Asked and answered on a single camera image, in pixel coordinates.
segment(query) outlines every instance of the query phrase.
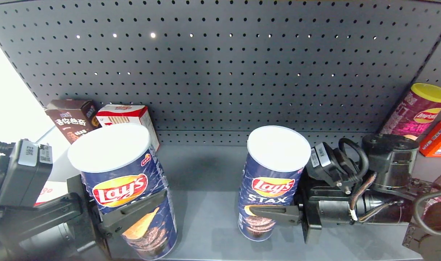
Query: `yellow lid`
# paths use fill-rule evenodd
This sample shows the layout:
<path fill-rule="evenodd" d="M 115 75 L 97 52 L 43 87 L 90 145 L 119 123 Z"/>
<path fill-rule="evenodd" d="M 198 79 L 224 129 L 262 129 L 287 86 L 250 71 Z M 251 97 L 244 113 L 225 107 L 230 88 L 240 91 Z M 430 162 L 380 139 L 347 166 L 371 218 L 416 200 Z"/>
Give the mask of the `yellow lid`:
<path fill-rule="evenodd" d="M 441 103 L 441 87 L 431 84 L 415 83 L 412 85 L 411 91 L 424 99 Z"/>

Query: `red and white box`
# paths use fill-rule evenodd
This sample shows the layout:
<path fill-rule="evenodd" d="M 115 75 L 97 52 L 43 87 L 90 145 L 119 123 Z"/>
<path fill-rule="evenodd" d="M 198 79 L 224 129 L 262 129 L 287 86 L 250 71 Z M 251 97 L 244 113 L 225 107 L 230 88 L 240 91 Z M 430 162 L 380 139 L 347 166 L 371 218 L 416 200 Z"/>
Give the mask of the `red and white box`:
<path fill-rule="evenodd" d="M 67 193 L 68 191 L 66 182 L 47 181 L 43 186 L 40 195 L 38 195 L 37 202 L 34 206 L 38 206 L 42 203 L 66 195 Z"/>
<path fill-rule="evenodd" d="M 141 124 L 148 129 L 154 149 L 158 150 L 159 148 L 159 141 L 149 117 L 148 106 L 108 104 L 98 111 L 96 118 L 102 127 L 119 123 Z"/>

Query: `white wall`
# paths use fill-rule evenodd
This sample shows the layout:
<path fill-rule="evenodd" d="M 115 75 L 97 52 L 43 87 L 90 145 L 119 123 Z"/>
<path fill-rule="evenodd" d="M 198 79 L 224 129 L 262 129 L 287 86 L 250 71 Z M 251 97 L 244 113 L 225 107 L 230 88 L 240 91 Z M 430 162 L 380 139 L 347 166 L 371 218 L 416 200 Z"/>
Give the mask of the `white wall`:
<path fill-rule="evenodd" d="M 37 141 L 53 126 L 0 48 L 0 141 L 16 142 L 22 138 Z M 54 158 L 61 152 L 55 153 L 53 147 Z"/>

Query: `white plastic lid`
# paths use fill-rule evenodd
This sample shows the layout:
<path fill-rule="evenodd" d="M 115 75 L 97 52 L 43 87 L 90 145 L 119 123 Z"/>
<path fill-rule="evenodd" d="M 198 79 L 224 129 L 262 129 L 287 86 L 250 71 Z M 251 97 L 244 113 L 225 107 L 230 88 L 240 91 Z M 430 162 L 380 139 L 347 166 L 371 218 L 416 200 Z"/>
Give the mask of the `white plastic lid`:
<path fill-rule="evenodd" d="M 263 167 L 292 172 L 310 158 L 310 145 L 303 135 L 282 126 L 263 126 L 251 132 L 247 142 L 251 157 Z"/>
<path fill-rule="evenodd" d="M 80 171 L 101 173 L 134 162 L 149 145 L 149 132 L 145 126 L 113 124 L 81 136 L 71 145 L 67 157 Z"/>

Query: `lay's logo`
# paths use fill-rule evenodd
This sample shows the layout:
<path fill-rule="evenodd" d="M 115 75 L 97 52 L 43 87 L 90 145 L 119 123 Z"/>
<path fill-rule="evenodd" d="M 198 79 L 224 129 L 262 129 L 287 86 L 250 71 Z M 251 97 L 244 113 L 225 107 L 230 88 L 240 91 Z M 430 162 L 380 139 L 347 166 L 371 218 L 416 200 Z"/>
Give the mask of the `lay's logo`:
<path fill-rule="evenodd" d="M 117 177 L 93 187 L 93 196 L 100 205 L 114 208 L 134 200 L 148 186 L 148 177 L 141 173 Z"/>
<path fill-rule="evenodd" d="M 252 189 L 265 197 L 278 197 L 293 188 L 295 180 L 288 178 L 257 177 L 252 180 Z"/>
<path fill-rule="evenodd" d="M 144 165 L 146 165 L 146 163 L 149 162 L 149 160 L 151 160 L 151 155 L 149 153 L 147 153 L 145 155 L 145 158 L 141 161 L 140 165 L 143 167 Z"/>
<path fill-rule="evenodd" d="M 426 109 L 425 111 L 419 112 L 414 117 L 414 120 L 418 123 L 433 122 L 440 111 L 441 111 L 441 108 Z"/>

